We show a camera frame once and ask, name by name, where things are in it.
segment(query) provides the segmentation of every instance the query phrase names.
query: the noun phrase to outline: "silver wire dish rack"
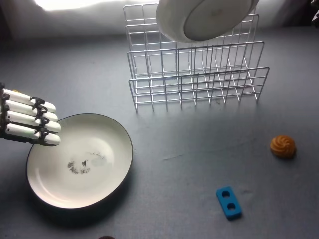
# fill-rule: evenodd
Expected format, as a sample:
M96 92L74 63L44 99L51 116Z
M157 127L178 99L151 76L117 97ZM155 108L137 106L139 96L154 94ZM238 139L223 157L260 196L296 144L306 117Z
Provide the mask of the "silver wire dish rack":
M157 3L124 7L129 86L138 105L254 96L259 99L269 67L259 67L264 42L255 41L259 15L248 15L230 32L210 41L177 43L156 26Z

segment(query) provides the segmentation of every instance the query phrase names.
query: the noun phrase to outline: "white wall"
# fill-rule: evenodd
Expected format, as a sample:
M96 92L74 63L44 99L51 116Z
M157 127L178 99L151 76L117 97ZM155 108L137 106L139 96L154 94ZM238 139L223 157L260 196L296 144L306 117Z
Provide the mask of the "white wall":
M73 10L44 11L34 0L0 0L15 39L124 34L123 6L146 0L113 0ZM307 0L260 0L260 27L278 27Z

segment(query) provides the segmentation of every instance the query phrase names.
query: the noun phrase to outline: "bright light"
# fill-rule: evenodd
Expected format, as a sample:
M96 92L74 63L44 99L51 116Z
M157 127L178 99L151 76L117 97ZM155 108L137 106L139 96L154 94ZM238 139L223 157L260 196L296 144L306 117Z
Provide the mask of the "bright light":
M34 0L45 11L77 9L106 1L120 0Z

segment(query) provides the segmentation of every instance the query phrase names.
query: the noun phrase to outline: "gray tabletop surface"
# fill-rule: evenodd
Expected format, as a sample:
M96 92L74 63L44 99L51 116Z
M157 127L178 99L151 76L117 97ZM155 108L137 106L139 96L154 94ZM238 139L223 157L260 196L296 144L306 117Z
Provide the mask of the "gray tabletop surface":
M0 76L8 89L54 103L60 119L114 118L132 139L134 159L121 196L100 207L98 220L77 226L37 206L25 175L31 145L1 139L0 238L318 238L319 31L263 30L256 39L266 42L260 65L270 67L258 103L145 106L138 114L124 36L3 45ZM271 154L277 135L294 138L293 161ZM228 185L243 209L231 222L215 196Z

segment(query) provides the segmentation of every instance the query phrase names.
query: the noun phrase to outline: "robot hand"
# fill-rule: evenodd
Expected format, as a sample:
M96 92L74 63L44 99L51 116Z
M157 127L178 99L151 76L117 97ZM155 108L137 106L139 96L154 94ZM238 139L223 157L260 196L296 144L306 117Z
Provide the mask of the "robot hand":
M55 106L38 97L7 90L0 83L0 137L18 142L56 146L61 131Z

